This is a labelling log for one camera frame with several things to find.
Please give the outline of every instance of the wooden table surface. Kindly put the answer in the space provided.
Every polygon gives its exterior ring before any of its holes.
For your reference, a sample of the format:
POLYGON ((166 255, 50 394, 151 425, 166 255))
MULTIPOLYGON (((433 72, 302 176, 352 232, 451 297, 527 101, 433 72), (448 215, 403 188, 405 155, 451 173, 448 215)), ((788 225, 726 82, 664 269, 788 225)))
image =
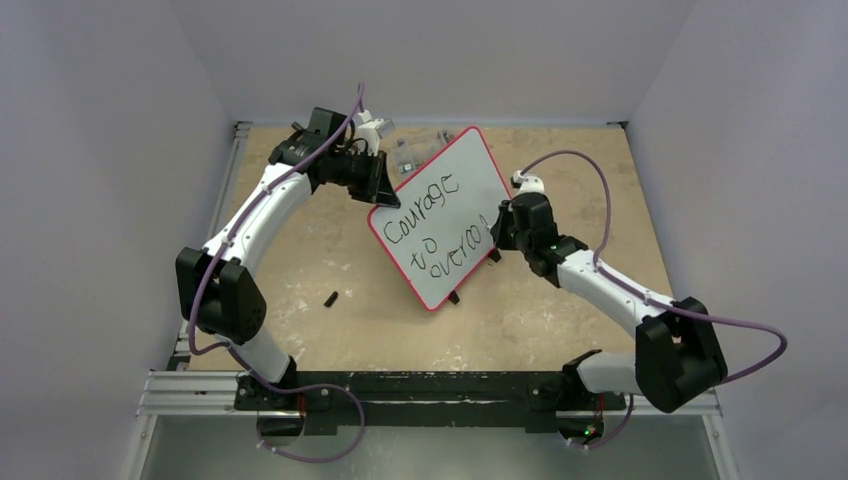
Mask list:
MULTIPOLYGON (((439 130, 399 128, 391 138, 439 130)), ((624 132, 609 129, 483 128, 504 175, 552 150, 593 157, 608 177, 613 219, 604 260, 648 288, 669 293, 651 219, 624 132)), ((230 215, 247 198, 268 154, 288 128, 253 128, 230 215)), ((600 242, 604 196, 577 157, 534 169, 545 182, 561 234, 600 242)), ((581 298, 536 277, 518 252, 482 265, 457 292, 458 305, 426 311, 366 223, 371 206, 347 190, 320 187, 271 245, 257 278, 266 326, 306 370, 558 370, 592 348, 632 351, 633 341, 581 298), (332 308, 324 301, 333 291, 332 308)), ((198 336, 206 345, 209 338, 198 336)), ((226 352, 191 361, 193 370, 236 370, 226 352)))

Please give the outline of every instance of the white enclosure wall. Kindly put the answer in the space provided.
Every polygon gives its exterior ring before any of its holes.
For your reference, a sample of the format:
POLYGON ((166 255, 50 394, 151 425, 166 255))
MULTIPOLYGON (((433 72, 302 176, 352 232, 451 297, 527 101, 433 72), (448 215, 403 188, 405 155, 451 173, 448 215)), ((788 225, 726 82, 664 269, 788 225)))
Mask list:
POLYGON ((231 139, 165 0, 0 4, 0 477, 118 477, 231 139))
POLYGON ((347 105, 395 120, 630 117, 694 0, 172 0, 238 120, 347 105))
POLYGON ((846 79, 844 0, 698 0, 628 129, 675 294, 789 336, 720 389, 743 478, 848 476, 846 79))

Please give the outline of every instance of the white robotic arm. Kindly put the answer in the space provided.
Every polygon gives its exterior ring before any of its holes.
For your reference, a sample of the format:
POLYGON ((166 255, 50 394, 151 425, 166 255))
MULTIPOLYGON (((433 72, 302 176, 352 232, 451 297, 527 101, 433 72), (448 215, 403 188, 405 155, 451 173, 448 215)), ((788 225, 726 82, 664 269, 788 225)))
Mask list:
POLYGON ((706 313, 700 302, 692 298, 676 302, 603 264, 585 244, 559 234, 537 176, 516 172, 512 183, 520 188, 499 207, 491 229, 495 246, 521 251, 534 273, 587 300, 636 341, 635 354, 593 351, 577 359, 570 366, 579 389, 645 395, 659 410, 671 412, 727 376, 712 325, 674 315, 648 299, 706 313), (642 296, 602 275, 601 265, 642 296))
POLYGON ((350 125, 352 135, 348 140, 338 140, 306 171, 289 173, 344 124, 344 115, 316 108, 307 128, 297 128, 274 149, 259 184, 230 222, 200 251, 184 248, 177 257, 180 303, 183 317, 188 319, 200 278, 213 260, 210 253, 217 251, 222 242, 229 243, 218 260, 213 281, 204 291, 198 327, 230 344, 245 363, 272 383, 283 378, 293 360, 264 326, 266 304, 253 279, 283 225, 324 183, 348 187, 355 200, 400 206, 388 179, 386 154, 379 150, 380 139, 391 133, 394 125, 389 119, 372 118, 367 110, 358 115, 361 124, 350 125), (284 181, 275 183, 287 173, 284 181), (250 213, 236 235, 231 235, 245 211, 250 213))

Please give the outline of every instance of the small whiteboard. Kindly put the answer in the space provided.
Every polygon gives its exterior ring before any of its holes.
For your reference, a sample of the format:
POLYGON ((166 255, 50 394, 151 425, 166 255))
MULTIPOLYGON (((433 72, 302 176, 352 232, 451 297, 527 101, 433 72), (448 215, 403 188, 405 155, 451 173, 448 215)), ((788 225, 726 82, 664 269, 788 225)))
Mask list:
POLYGON ((483 134, 467 128, 397 187, 400 209, 375 207, 371 231, 427 310, 494 249, 488 227, 509 198, 483 134))

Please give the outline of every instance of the clear plastic object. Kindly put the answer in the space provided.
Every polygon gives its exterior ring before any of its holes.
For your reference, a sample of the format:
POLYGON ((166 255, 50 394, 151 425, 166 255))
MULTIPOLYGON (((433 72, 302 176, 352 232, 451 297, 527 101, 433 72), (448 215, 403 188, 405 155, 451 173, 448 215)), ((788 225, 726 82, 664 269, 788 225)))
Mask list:
POLYGON ((398 138, 389 151, 389 161, 397 168, 401 181, 433 158, 456 135, 448 130, 398 138))

